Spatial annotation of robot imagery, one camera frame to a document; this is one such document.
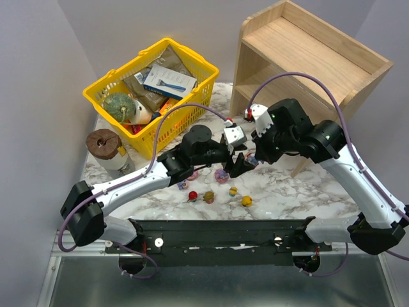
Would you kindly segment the bunny holding strawberry cake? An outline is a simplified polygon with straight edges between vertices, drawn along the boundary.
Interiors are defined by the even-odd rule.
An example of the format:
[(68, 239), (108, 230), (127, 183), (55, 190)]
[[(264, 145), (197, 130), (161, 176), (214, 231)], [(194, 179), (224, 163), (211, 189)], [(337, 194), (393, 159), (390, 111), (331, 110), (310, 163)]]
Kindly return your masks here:
[(187, 180), (182, 180), (181, 182), (178, 182), (176, 185), (179, 190), (186, 190), (189, 188), (189, 183)]

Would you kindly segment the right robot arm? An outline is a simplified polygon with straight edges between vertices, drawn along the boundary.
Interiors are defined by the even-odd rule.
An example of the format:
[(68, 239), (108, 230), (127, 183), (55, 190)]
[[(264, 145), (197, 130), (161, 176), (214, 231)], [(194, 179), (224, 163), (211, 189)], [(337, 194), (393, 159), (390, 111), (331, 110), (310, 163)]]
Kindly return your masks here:
[(332, 120), (312, 124), (299, 102), (284, 99), (270, 107), (259, 104), (245, 111), (245, 119), (254, 122), (252, 140), (255, 157), (269, 164), (282, 155), (300, 155), (329, 172), (353, 199), (360, 213), (356, 217), (314, 218), (305, 234), (315, 243), (353, 243), (370, 255), (378, 255), (397, 246), (405, 236), (408, 213), (363, 163), (354, 147), (349, 147), (343, 129)]

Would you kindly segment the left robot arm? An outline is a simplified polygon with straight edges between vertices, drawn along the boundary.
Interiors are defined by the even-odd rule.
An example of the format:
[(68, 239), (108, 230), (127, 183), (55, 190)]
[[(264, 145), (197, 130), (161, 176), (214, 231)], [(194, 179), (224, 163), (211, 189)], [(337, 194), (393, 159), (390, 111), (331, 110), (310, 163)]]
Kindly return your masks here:
[(246, 140), (245, 132), (237, 125), (224, 128), (220, 141), (212, 139), (207, 126), (195, 125), (180, 144), (148, 166), (94, 188), (85, 181), (76, 183), (60, 210), (64, 219), (60, 230), (68, 230), (77, 247), (98, 239), (127, 246), (140, 230), (130, 219), (112, 217), (113, 211), (142, 195), (185, 180), (195, 166), (221, 163), (231, 177), (250, 170), (252, 166), (245, 163), (243, 155), (233, 160), (234, 151), (244, 150)]

